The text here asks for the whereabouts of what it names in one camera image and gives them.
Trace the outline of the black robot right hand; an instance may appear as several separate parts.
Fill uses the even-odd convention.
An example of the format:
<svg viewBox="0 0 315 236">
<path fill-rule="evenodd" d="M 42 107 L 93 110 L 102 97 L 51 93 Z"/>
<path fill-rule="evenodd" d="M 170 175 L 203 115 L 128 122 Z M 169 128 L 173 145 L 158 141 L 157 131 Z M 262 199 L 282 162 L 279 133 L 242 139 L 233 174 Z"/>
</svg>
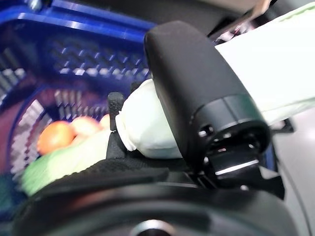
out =
<svg viewBox="0 0 315 236">
<path fill-rule="evenodd" d="M 210 40 L 179 21 L 146 33 L 152 78 L 108 95 L 100 121 L 48 125 L 20 176 L 14 236 L 296 236 L 271 132 Z"/>
</svg>

